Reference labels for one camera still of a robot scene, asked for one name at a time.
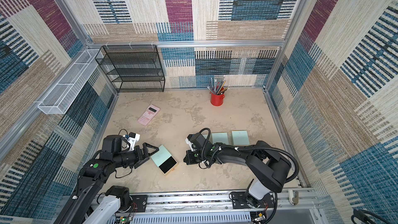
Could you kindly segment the mint drawer jewelry box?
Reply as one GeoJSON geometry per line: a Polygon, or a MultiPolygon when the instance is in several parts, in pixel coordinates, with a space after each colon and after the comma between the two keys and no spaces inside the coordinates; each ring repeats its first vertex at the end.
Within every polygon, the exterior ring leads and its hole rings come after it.
{"type": "Polygon", "coordinates": [[[235,146],[248,146],[250,145],[249,136],[247,131],[232,131],[232,142],[235,146]]]}

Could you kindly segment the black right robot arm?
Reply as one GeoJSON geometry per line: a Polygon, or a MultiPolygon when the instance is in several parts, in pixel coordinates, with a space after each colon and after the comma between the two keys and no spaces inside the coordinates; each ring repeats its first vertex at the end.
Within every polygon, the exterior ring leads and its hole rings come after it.
{"type": "Polygon", "coordinates": [[[281,193],[285,183],[299,174],[299,163],[292,154],[264,141],[249,146],[211,143],[200,131],[188,135],[186,143],[190,147],[183,159],[187,165],[210,169],[214,164],[233,163],[250,168],[256,179],[247,189],[249,199],[260,201],[270,192],[281,193]]]}

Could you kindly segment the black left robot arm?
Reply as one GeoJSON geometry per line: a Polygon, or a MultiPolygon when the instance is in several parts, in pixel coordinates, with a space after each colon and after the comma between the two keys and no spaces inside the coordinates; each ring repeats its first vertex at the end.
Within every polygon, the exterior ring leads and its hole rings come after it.
{"type": "Polygon", "coordinates": [[[76,186],[56,218],[56,224],[81,224],[94,198],[117,168],[136,169],[159,151],[148,143],[142,148],[128,145],[128,149],[123,150],[122,142],[127,143],[122,135],[104,138],[102,149],[80,170],[76,186]]]}

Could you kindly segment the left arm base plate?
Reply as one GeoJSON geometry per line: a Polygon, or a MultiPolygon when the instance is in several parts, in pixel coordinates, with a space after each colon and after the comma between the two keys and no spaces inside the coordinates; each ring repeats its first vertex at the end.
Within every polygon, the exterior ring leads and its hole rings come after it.
{"type": "Polygon", "coordinates": [[[144,213],[147,207],[148,195],[130,195],[131,207],[129,214],[144,213]]]}

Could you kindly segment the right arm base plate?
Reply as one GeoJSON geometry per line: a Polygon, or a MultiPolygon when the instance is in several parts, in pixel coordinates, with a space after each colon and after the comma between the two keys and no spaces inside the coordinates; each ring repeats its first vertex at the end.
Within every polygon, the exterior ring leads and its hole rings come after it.
{"type": "Polygon", "coordinates": [[[261,200],[256,199],[247,192],[233,191],[229,193],[234,209],[247,208],[273,208],[275,206],[275,197],[266,194],[261,200]]]}

